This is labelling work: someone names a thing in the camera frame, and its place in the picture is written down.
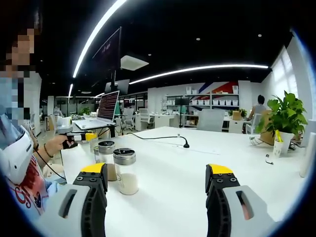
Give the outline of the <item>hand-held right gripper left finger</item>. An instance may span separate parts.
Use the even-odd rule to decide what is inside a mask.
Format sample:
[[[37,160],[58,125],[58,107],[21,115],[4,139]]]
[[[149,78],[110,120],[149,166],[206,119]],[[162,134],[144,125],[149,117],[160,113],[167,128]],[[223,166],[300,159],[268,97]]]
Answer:
[[[106,163],[83,168],[48,200],[38,231],[44,237],[104,237],[107,191]]]

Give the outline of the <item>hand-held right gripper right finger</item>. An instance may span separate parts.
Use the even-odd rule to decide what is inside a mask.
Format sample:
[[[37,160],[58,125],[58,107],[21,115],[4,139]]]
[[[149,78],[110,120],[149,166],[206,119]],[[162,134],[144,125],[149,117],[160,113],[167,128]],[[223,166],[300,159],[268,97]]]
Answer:
[[[267,204],[233,171],[208,164],[205,170],[208,237],[267,237],[276,223]]]

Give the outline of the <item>person's left hand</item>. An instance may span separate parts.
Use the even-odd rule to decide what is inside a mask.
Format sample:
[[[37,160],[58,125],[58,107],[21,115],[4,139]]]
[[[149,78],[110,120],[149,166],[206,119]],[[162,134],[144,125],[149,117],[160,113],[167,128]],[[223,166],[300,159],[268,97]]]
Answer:
[[[60,150],[64,149],[64,142],[66,142],[66,148],[74,144],[74,141],[70,141],[66,135],[56,135],[45,143],[44,148],[47,154],[53,157]]]

